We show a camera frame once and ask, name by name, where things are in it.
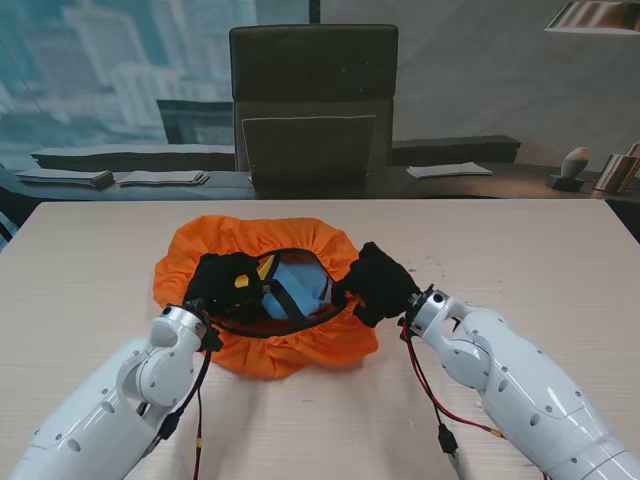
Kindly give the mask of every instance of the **stack of papers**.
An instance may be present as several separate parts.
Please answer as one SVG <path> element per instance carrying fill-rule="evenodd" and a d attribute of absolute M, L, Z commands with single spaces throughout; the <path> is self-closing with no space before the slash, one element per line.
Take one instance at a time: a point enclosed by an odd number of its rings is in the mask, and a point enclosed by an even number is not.
<path fill-rule="evenodd" d="M 104 188 L 113 183 L 113 174 L 109 170 L 101 172 L 74 172 L 71 170 L 53 170 L 50 168 L 32 168 L 16 174 L 23 183 L 56 185 L 76 185 L 88 188 Z"/>
<path fill-rule="evenodd" d="M 202 185 L 209 174 L 202 170 L 186 172 L 133 172 L 118 183 L 121 187 L 130 185 Z"/>
<path fill-rule="evenodd" d="M 433 167 L 409 167 L 409 175 L 415 178 L 448 177 L 453 175 L 493 175 L 491 170 L 482 168 L 473 162 L 455 165 L 436 165 Z"/>

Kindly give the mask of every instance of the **robotic arm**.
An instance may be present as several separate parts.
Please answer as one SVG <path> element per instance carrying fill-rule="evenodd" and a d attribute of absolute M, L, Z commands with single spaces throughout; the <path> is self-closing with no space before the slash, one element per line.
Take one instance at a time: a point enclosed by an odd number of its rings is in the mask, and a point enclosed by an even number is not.
<path fill-rule="evenodd" d="M 447 338 L 450 318 L 460 324 Z M 413 295 L 405 321 L 451 378 L 478 391 L 505 438 L 552 480 L 640 479 L 640 462 L 584 392 L 500 314 L 428 289 Z"/>
<path fill-rule="evenodd" d="M 206 331 L 193 311 L 167 307 L 147 338 L 109 358 L 36 430 L 10 480 L 126 477 L 189 392 Z"/>

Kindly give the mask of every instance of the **table surface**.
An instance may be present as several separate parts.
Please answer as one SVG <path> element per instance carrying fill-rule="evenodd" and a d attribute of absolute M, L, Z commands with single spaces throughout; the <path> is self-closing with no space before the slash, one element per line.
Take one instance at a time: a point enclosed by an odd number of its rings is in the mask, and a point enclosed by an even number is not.
<path fill-rule="evenodd" d="M 111 353 L 146 335 L 160 309 L 153 268 L 173 232 L 202 214 L 313 216 L 358 248 L 375 240 L 417 283 L 490 306 L 544 349 L 640 452 L 640 247 L 597 200 L 91 202 L 41 205 L 0 254 L 0 476 L 33 431 Z M 455 479 L 433 409 L 392 320 L 380 349 L 344 371 L 307 368 L 205 380 L 201 478 Z M 488 422 L 477 395 L 417 344 L 453 412 Z M 128 479 L 191 478 L 195 405 Z M 507 442 L 452 426 L 470 479 L 536 479 Z"/>
<path fill-rule="evenodd" d="M 210 179 L 192 187 L 120 187 L 103 190 L 83 187 L 23 184 L 11 172 L 0 169 L 0 186 L 13 193 L 49 200 L 251 200 L 251 199 L 356 199 L 356 198 L 615 198 L 640 202 L 640 180 L 634 190 L 623 194 L 591 192 L 596 172 L 584 172 L 589 180 L 582 193 L 553 190 L 545 186 L 557 167 L 479 162 L 493 172 L 491 176 L 439 177 L 417 180 L 406 167 L 389 167 L 370 174 L 362 185 L 331 185 L 319 188 L 255 189 L 247 172 L 210 172 Z M 114 173 L 116 180 L 128 173 Z"/>

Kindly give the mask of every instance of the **black glove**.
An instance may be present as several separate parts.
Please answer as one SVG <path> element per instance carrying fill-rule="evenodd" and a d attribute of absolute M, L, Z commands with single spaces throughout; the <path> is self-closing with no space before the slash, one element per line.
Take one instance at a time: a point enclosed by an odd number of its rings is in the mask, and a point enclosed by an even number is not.
<path fill-rule="evenodd" d="M 364 306 L 356 306 L 354 313 L 368 327 L 375 327 L 383 318 L 396 317 L 409 306 L 409 300 L 420 289 L 409 272 L 373 243 L 365 243 L 358 260 L 349 273 L 333 285 L 331 301 L 334 305 L 346 302 L 346 292 L 359 295 Z"/>
<path fill-rule="evenodd" d="M 202 298 L 209 315 L 218 315 L 261 294 L 257 258 L 238 252 L 229 255 L 207 253 L 189 282 L 184 302 Z M 249 285 L 236 288 L 240 275 L 249 277 Z"/>

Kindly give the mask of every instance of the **wall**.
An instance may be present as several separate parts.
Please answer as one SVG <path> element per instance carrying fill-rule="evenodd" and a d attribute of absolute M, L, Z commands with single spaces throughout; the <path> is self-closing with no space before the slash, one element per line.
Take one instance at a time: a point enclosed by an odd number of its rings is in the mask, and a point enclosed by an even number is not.
<path fill-rule="evenodd" d="M 323 0 L 323 23 L 394 23 L 394 138 L 505 134 L 517 162 L 589 169 L 640 139 L 640 37 L 544 28 L 564 0 Z"/>

